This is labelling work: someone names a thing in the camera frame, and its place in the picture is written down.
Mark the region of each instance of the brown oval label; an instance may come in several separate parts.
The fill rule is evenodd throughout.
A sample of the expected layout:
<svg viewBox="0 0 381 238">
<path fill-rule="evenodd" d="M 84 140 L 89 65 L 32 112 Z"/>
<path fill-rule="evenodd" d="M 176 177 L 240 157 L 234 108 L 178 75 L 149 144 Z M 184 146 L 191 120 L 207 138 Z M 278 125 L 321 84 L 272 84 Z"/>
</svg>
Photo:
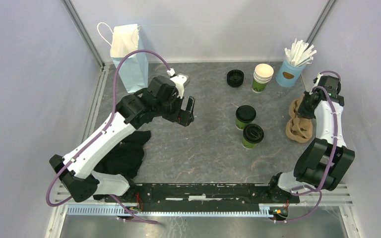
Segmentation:
<svg viewBox="0 0 381 238">
<path fill-rule="evenodd" d="M 283 76 L 284 78 L 286 79 L 292 79 L 294 78 L 294 75 L 290 74 L 290 73 L 287 73 L 287 72 L 283 72 Z"/>
</svg>

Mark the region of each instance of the bundle of white utensils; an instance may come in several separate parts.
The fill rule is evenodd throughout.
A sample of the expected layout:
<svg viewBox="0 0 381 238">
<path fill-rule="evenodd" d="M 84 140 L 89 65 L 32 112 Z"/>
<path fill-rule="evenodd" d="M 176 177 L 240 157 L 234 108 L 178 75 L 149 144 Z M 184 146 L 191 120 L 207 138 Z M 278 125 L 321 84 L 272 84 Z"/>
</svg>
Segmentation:
<svg viewBox="0 0 381 238">
<path fill-rule="evenodd" d="M 285 48 L 285 57 L 287 58 L 287 62 L 295 67 L 302 67 L 307 64 L 311 64 L 311 60 L 313 60 L 313 55 L 316 54 L 316 50 L 312 51 L 314 45 L 310 45 L 303 40 L 294 41 L 291 45 L 291 49 Z"/>
</svg>

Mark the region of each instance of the floor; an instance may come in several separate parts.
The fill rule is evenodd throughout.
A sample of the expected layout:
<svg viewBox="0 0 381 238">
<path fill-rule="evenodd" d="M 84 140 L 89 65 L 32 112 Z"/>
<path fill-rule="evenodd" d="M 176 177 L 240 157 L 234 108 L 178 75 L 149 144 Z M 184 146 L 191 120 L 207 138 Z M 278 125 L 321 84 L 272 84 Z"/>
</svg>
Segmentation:
<svg viewBox="0 0 381 238">
<path fill-rule="evenodd" d="M 290 217 L 311 208 L 291 207 Z M 62 238 L 348 238 L 338 207 L 319 207 L 302 222 L 274 225 L 268 218 L 151 217 L 159 225 L 123 223 L 109 216 L 67 216 Z"/>
<path fill-rule="evenodd" d="M 144 146 L 146 156 L 135 182 L 268 182 L 278 172 L 291 171 L 309 143 L 300 144 L 285 135 L 290 119 L 290 103 L 299 98 L 304 87 L 298 80 L 292 88 L 284 88 L 273 79 L 265 91 L 251 90 L 253 71 L 260 62 L 173 63 L 176 73 L 190 77 L 185 96 L 196 98 L 195 121 L 188 127 L 156 118 L 140 130 L 150 130 L 152 138 Z M 281 62 L 266 62 L 275 73 Z M 226 74 L 240 69 L 245 74 L 243 85 L 232 88 Z M 112 108 L 113 76 L 110 68 L 96 127 L 101 125 Z M 149 78 L 165 75 L 162 64 L 150 64 Z M 127 93 L 121 83 L 118 99 Z M 238 106 L 256 109 L 254 123 L 265 133 L 254 149 L 242 146 L 242 131 L 235 126 Z"/>
</svg>

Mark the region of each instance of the stacked paper cups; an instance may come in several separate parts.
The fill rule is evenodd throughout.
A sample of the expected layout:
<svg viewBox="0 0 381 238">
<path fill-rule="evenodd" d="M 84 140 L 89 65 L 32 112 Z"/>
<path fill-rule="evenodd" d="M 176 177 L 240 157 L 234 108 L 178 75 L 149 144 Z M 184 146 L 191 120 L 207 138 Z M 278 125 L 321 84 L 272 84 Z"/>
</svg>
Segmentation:
<svg viewBox="0 0 381 238">
<path fill-rule="evenodd" d="M 254 80 L 252 82 L 252 90 L 256 93 L 262 92 L 267 83 L 271 81 L 274 69 L 265 63 L 258 64 L 254 71 Z"/>
</svg>

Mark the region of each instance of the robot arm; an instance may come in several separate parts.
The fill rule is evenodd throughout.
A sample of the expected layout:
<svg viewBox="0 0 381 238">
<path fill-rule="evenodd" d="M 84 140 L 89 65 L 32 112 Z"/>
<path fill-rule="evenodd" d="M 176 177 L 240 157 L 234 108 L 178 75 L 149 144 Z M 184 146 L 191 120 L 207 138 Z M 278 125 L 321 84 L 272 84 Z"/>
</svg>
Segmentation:
<svg viewBox="0 0 381 238">
<path fill-rule="evenodd" d="M 188 77 L 182 74 L 168 79 L 155 77 L 148 88 L 127 95 L 116 105 L 116 112 L 110 126 L 104 130 L 106 121 L 81 145 L 61 157 L 54 155 L 50 164 L 58 172 L 69 161 L 67 170 L 59 177 L 76 202 L 82 202 L 96 194 L 123 195 L 129 188 L 129 182 L 122 175 L 108 175 L 93 171 L 101 159 L 118 143 L 132 134 L 144 123 L 154 117 L 163 117 L 171 122 L 188 126 L 193 122 L 194 97 L 190 96 L 188 105 L 182 110 L 183 94 Z M 74 155 L 89 145 L 79 157 Z"/>
<path fill-rule="evenodd" d="M 328 93 L 335 108 L 336 121 L 326 95 L 317 86 L 323 87 Z M 340 90 L 338 78 L 318 75 L 312 90 L 305 92 L 298 115 L 308 119 L 316 118 L 316 138 L 300 156 L 292 172 L 281 173 L 271 179 L 280 190 L 285 191 L 282 196 L 290 195 L 296 188 L 303 187 L 307 190 L 306 185 L 318 188 L 326 168 L 326 163 L 322 163 L 321 159 L 325 157 L 329 160 L 334 146 L 335 126 L 338 128 L 335 155 L 321 189 L 334 190 L 353 162 L 355 153 L 346 148 L 342 137 L 341 114 L 344 98 L 338 95 Z"/>
</svg>

